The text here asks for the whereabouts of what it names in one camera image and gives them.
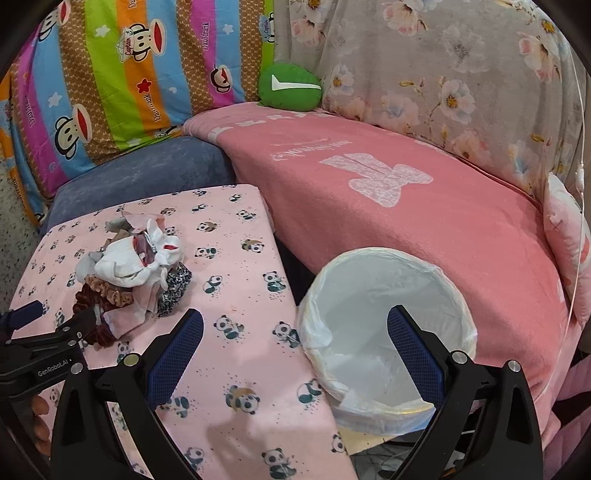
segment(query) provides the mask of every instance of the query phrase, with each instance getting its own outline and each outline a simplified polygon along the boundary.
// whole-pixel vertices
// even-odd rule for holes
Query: purple stripe
[[[37,33],[28,40],[27,46],[21,52],[18,65],[18,96],[21,113],[21,123],[24,134],[31,147],[32,161],[37,166],[37,172],[49,195],[54,195],[57,189],[69,178],[61,169],[56,157],[46,127],[43,123],[35,81],[32,78],[33,54],[37,44]]]
[[[200,40],[205,62],[206,83],[213,99],[214,108],[233,105],[232,90],[220,93],[211,82],[211,73],[216,67],[216,3],[215,0],[193,0],[191,26]]]

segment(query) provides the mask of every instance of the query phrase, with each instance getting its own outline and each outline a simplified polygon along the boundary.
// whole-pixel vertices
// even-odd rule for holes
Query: green pillow
[[[261,73],[259,97],[264,106],[309,112],[320,103],[322,86],[308,70],[297,65],[277,63]]]

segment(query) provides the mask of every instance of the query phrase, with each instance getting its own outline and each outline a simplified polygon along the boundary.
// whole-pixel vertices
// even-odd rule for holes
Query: striped blanket
[[[70,179],[180,134],[196,113],[256,100],[272,10],[273,0],[64,0],[0,88],[2,150],[34,223]]]

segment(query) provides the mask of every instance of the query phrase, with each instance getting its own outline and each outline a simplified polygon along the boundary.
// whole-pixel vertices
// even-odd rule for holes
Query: metal screw
[[[139,362],[139,355],[137,353],[130,353],[123,359],[123,363],[126,367],[132,367]]]
[[[452,360],[457,364],[465,364],[468,361],[468,357],[464,352],[453,352]]]
[[[513,370],[515,373],[521,370],[521,365],[516,360],[509,360],[509,369]]]
[[[70,368],[70,372],[72,372],[74,375],[78,375],[80,372],[82,372],[82,370],[84,370],[84,365],[82,365],[80,362],[75,363],[72,365],[72,368]]]

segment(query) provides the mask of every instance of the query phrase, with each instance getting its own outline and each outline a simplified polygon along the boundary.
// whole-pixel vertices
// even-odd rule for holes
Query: brown patterned stripe
[[[213,99],[207,89],[207,74],[201,43],[191,27],[191,5],[199,0],[177,0],[178,47],[181,65],[189,84],[193,115],[213,108]]]
[[[262,38],[258,21],[264,12],[264,0],[240,0],[241,80],[247,102],[258,100],[258,79],[262,61]]]
[[[92,123],[92,141],[84,146],[97,165],[120,153],[107,123],[103,103],[95,82],[92,62],[86,48],[84,2],[72,2],[70,18],[59,28],[61,66],[70,103],[86,107]]]
[[[14,63],[12,64],[12,67],[10,69],[10,77],[11,77],[11,81],[10,81],[11,99],[10,99],[10,102],[12,105],[12,108],[11,108],[12,121],[17,126],[18,134],[19,134],[19,137],[21,140],[21,144],[22,144],[23,150],[25,151],[27,164],[29,165],[29,169],[31,170],[31,173],[33,174],[33,178],[35,179],[35,183],[37,184],[37,188],[39,189],[39,193],[43,197],[43,200],[48,203],[49,199],[51,199],[52,196],[49,195],[49,192],[46,190],[45,184],[43,183],[41,176],[39,175],[39,169],[37,168],[37,164],[35,163],[35,160],[33,159],[33,153],[31,152],[31,146],[29,145],[29,142],[27,140],[27,136],[25,135],[25,131],[22,127],[20,98],[19,98],[18,82],[17,82],[19,61],[20,61],[20,58],[17,58],[14,61]]]

